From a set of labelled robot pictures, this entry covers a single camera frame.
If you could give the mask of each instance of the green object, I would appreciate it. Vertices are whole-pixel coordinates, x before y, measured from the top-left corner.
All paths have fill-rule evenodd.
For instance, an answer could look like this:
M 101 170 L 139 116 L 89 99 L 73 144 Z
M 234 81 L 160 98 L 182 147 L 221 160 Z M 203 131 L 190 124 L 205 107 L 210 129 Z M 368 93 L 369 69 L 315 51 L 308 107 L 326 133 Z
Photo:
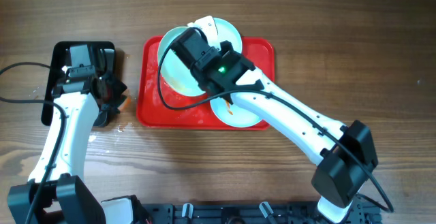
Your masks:
M 218 69 L 218 71 L 220 72 L 220 73 L 225 73 L 225 67 L 220 67 L 219 69 Z

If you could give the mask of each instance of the tabletop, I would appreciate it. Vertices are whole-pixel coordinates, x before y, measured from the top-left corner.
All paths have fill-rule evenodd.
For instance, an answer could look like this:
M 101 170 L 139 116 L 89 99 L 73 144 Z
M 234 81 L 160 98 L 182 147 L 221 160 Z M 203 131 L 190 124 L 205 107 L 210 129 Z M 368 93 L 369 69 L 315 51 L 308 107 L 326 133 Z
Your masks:
M 436 0 L 0 0 L 0 68 L 50 64 L 63 40 L 111 41 L 132 101 L 89 139 L 84 181 L 98 200 L 142 203 L 317 201 L 315 166 L 273 128 L 151 129 L 136 119 L 142 47 L 203 16 L 231 22 L 275 48 L 276 81 L 314 110 L 373 133 L 375 177 L 395 214 L 436 220 Z M 43 99 L 48 72 L 17 67 L 0 96 Z M 0 103 L 0 223 L 13 223 L 9 188 L 26 183 L 48 133 L 41 105 Z M 362 192 L 381 201 L 367 182 Z

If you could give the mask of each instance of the tray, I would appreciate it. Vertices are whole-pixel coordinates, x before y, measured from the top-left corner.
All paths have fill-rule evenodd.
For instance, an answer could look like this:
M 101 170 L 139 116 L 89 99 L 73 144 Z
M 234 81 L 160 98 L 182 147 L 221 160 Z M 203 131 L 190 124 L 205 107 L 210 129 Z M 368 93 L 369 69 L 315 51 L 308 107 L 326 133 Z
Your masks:
M 208 103 L 188 110 L 169 110 L 162 104 L 157 94 L 157 49 L 162 36 L 149 39 L 144 45 L 142 70 L 136 116 L 147 127 L 176 129 L 213 129 L 213 130 L 265 130 L 269 124 L 261 121 L 247 128 L 235 128 L 221 122 Z M 274 49 L 265 39 L 243 37 L 243 55 L 259 67 L 272 81 L 275 80 Z M 206 98 L 186 97 L 173 91 L 161 77 L 161 90 L 165 101 L 171 106 L 186 106 Z

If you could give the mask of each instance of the black cable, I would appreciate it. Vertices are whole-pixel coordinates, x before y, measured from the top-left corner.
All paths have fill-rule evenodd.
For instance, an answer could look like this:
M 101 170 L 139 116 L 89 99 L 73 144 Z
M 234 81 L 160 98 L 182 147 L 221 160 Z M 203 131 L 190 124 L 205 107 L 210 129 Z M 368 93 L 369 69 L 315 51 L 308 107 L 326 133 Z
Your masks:
M 208 97 L 202 101 L 199 101 L 199 102 L 196 102 L 196 103 L 193 103 L 191 105 L 184 106 L 184 107 L 175 108 L 175 107 L 168 105 L 164 100 L 164 96 L 162 95 L 161 86 L 160 86 L 160 75 L 161 75 L 162 63 L 164 62 L 165 56 L 167 55 L 168 51 L 170 50 L 171 44 L 163 52 L 163 55 L 162 55 L 161 60 L 159 62 L 159 66 L 157 68 L 157 93 L 159 94 L 159 97 L 162 101 L 162 104 L 166 108 L 171 109 L 171 110 L 186 110 L 186 109 L 190 109 L 190 108 L 194 108 L 196 106 L 202 105 L 202 104 L 204 104 L 212 99 L 215 99 L 218 97 L 223 97 L 224 95 L 229 95 L 232 93 L 239 93 L 239 92 L 257 93 L 257 94 L 265 95 L 266 99 L 267 98 L 274 99 L 274 100 L 282 103 L 283 105 L 289 107 L 294 112 L 296 112 L 298 115 L 302 116 L 305 120 L 307 120 L 309 123 L 311 123 L 313 125 L 313 127 L 319 129 L 319 131 L 321 131 L 321 133 L 323 133 L 325 136 L 330 138 L 336 145 L 338 145 L 342 150 L 344 150 L 345 153 L 347 153 L 348 156 L 351 157 L 359 165 L 360 168 L 362 168 L 363 172 L 368 176 L 368 178 L 374 184 L 374 187 L 377 189 L 377 191 L 379 192 L 379 194 L 381 195 L 381 197 L 385 201 L 386 205 L 388 205 L 388 207 L 382 206 L 381 204 L 378 204 L 375 200 L 371 199 L 370 197 L 367 197 L 367 196 L 359 193 L 359 195 L 361 197 L 365 198 L 366 200 L 368 200 L 369 202 L 371 202 L 373 204 L 377 203 L 375 205 L 377 205 L 379 208 L 381 208 L 385 212 L 389 212 L 389 213 L 394 212 L 394 206 L 392 206 L 392 203 L 390 202 L 386 193 L 383 191 L 382 186 L 380 186 L 380 184 L 375 179 L 374 175 L 372 175 L 372 173 L 370 171 L 368 171 L 368 169 L 360 162 L 360 160 L 356 156 L 354 156 L 354 154 L 352 152 L 350 152 L 342 143 L 340 143 L 340 141 L 338 141 L 338 139 L 336 139 L 330 132 L 328 132 L 325 128 L 323 128 L 321 125 L 319 125 L 317 122 L 315 122 L 311 117 L 307 116 L 304 112 L 302 112 L 301 110 L 296 108 L 294 105 L 290 104 L 289 102 L 285 101 L 284 99 L 282 99 L 280 97 L 273 95 L 272 93 L 268 93 L 266 91 L 252 91 L 252 90 L 225 91 L 225 92 L 213 95 L 211 97 Z
M 0 70 L 0 75 L 2 73 L 4 73 L 5 71 L 13 68 L 13 67 L 17 67 L 17 66 L 20 66 L 20 65 L 37 65 L 37 66 L 40 66 L 40 67 L 49 68 L 52 71 L 59 71 L 59 70 L 52 69 L 49 65 L 45 65 L 45 64 L 42 64 L 42 63 L 22 62 L 22 63 L 15 63 L 15 64 L 12 64 L 12 65 L 9 65 L 9 66 L 3 68 L 2 70 Z M 52 154 L 50 156 L 50 159 L 48 160 L 48 164 L 46 166 L 46 171 L 44 172 L 44 175 L 42 176 L 40 185 L 37 188 L 35 196 L 33 197 L 33 200 L 32 200 L 32 204 L 30 205 L 29 212 L 27 213 L 27 218 L 26 218 L 26 222 L 25 223 L 29 224 L 31 219 L 32 219 L 32 216 L 33 216 L 33 213 L 35 211 L 35 208 L 38 205 L 38 199 L 41 196 L 42 189 L 43 189 L 44 185 L 46 184 L 47 178 L 50 175 L 50 173 L 52 171 L 52 168 L 55 167 L 54 163 L 55 163 L 55 159 L 56 159 L 57 153 L 59 151 L 59 147 L 60 147 L 60 145 L 62 143 L 62 137 L 63 137 L 63 133 L 64 133 L 65 127 L 66 127 L 66 118 L 67 118 L 67 116 L 66 116 L 65 111 L 63 110 L 63 108 L 60 105 L 58 105 L 58 104 L 56 104 L 54 102 L 51 102 L 51 101 L 6 99 L 6 98 L 3 98 L 3 97 L 0 97 L 0 101 L 4 101 L 4 102 L 8 102 L 8 103 L 42 103 L 42 104 L 50 105 L 50 106 L 53 106 L 53 107 L 57 108 L 60 111 L 60 113 L 61 113 L 61 128 L 59 129 L 59 134 L 57 136 L 56 143 L 54 144 Z

